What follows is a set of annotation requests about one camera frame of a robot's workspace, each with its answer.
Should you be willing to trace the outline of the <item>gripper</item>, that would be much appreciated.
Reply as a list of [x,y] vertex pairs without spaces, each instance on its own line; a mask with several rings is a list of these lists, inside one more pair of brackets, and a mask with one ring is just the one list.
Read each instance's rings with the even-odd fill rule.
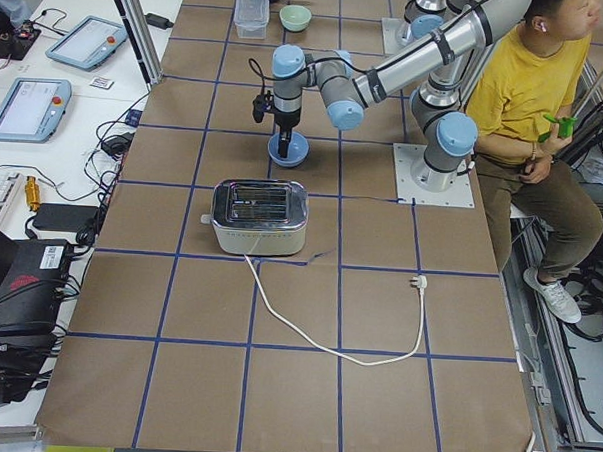
[[279,158],[287,158],[289,156],[289,146],[291,143],[292,130],[300,123],[300,110],[282,111],[275,110],[274,123],[280,128],[278,138],[278,155]]

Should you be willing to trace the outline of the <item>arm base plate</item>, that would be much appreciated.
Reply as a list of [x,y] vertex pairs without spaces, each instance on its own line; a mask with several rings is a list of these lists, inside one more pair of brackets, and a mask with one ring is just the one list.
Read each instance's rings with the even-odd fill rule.
[[399,203],[474,208],[466,158],[452,172],[436,172],[425,163],[425,145],[394,143],[394,169]]
[[444,23],[442,17],[429,14],[414,19],[411,23],[403,19],[383,17],[381,21],[383,49],[386,56],[394,55]]

